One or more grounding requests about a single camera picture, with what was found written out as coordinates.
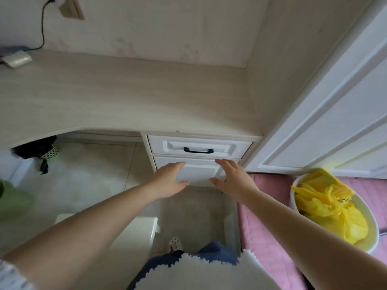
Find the shoe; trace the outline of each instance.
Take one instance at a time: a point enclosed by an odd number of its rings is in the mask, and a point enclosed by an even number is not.
[[[173,237],[168,243],[167,253],[174,253],[178,250],[183,250],[183,245],[178,237]]]

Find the sleeve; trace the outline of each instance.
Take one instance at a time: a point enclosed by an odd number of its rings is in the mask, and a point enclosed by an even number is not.
[[[0,259],[0,290],[36,290],[17,268]]]

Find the wall outlet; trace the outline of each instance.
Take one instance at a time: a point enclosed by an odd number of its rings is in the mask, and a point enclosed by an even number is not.
[[[85,16],[83,15],[78,0],[65,0],[65,2],[59,7],[59,11],[63,17],[85,20]]]

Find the person's right arm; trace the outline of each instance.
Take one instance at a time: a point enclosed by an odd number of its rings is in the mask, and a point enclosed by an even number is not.
[[[387,266],[260,191],[235,162],[216,160],[226,181],[211,182],[247,206],[317,289],[387,289]]]

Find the green plastic object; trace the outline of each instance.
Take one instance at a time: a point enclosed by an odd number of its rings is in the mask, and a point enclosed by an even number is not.
[[[32,195],[0,179],[0,220],[19,216],[34,204]]]

